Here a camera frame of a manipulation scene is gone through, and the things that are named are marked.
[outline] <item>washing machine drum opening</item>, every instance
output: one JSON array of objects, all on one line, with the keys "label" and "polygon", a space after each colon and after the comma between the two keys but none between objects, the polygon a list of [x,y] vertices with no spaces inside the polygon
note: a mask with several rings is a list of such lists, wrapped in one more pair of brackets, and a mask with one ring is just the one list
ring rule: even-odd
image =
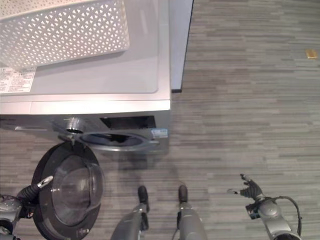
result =
[{"label": "washing machine drum opening", "polygon": [[77,155],[65,159],[54,174],[51,197],[58,219],[67,226],[82,222],[100,204],[103,194],[100,167]]},{"label": "washing machine drum opening", "polygon": [[95,133],[81,137],[81,140],[88,144],[95,144],[109,147],[132,147],[142,144],[144,141],[138,136],[125,134]]}]

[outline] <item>perforated basket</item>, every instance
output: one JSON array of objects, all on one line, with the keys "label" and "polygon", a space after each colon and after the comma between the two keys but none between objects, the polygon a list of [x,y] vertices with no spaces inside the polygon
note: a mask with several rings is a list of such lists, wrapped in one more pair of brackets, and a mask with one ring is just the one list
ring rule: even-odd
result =
[{"label": "perforated basket", "polygon": [[1,0],[0,62],[21,69],[125,51],[123,0]]}]

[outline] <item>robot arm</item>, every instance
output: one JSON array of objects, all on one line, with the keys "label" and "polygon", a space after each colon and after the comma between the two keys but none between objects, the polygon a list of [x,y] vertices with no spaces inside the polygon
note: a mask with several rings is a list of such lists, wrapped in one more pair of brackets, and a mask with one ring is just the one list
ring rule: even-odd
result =
[{"label": "robot arm", "polygon": [[37,197],[39,191],[53,180],[46,177],[38,184],[29,185],[22,189],[18,195],[0,194],[0,240],[18,240],[13,231],[20,218],[32,218],[34,204],[31,202]]},{"label": "robot arm", "polygon": [[[258,184],[251,180],[248,176],[241,174],[241,178],[245,180],[245,185],[248,188],[243,190],[229,189],[228,193],[239,194],[241,196],[252,198],[253,204],[247,205],[245,208],[251,219],[261,218],[270,240],[302,240],[301,235],[301,217],[297,204],[295,201],[286,196],[280,197],[266,197]],[[290,224],[282,216],[280,207],[276,200],[288,199],[293,202],[298,212],[298,233],[294,233]]]}]

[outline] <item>wooden floor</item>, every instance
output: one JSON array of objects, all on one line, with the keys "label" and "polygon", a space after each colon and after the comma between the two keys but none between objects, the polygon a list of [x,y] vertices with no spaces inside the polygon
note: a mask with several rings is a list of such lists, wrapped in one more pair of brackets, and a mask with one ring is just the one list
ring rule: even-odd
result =
[{"label": "wooden floor", "polygon": [[[304,240],[320,239],[319,0],[195,0],[183,92],[173,96],[170,153],[141,161],[98,154],[106,192],[86,239],[108,240],[117,221],[137,203],[136,188],[149,190],[146,240],[169,240],[176,227],[177,189],[202,217],[210,240],[268,239],[260,220],[227,195],[241,188],[239,174],[265,194],[294,198]],[[42,155],[55,143],[1,131],[1,193],[30,183]],[[280,201],[294,228],[294,207]],[[32,220],[21,220],[22,240],[43,239]]]}]

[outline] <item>front-loading washing machine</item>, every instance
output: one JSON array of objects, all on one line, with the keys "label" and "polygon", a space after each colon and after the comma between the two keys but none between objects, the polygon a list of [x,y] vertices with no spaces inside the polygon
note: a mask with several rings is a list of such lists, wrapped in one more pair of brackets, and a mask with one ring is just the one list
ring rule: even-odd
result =
[{"label": "front-loading washing machine", "polygon": [[[43,156],[34,181],[47,177],[50,169],[53,174],[58,174],[59,169],[64,172],[64,168],[72,174],[78,169],[89,171],[87,163],[96,162],[91,149],[143,154],[168,151],[171,109],[169,1],[124,2],[130,39],[128,50],[40,66],[34,75],[30,75],[32,81],[25,82],[21,77],[12,83],[18,86],[17,92],[11,87],[0,94],[0,128],[62,140]],[[19,88],[28,84],[28,90]],[[81,164],[75,166],[72,164],[74,159],[81,159],[82,163],[79,161]],[[83,181],[91,184],[90,179],[87,177]],[[54,181],[43,196],[51,196],[59,189],[54,188]],[[75,185],[67,185],[66,189],[77,188]],[[63,209],[60,209],[63,216],[53,216],[57,215],[55,211],[44,216],[49,213],[46,206],[54,204],[46,199],[42,196],[38,199],[43,208],[35,212],[34,217],[45,238],[78,240],[89,233],[99,204],[84,215],[75,211],[74,214],[81,215],[75,223],[64,219]]]}]

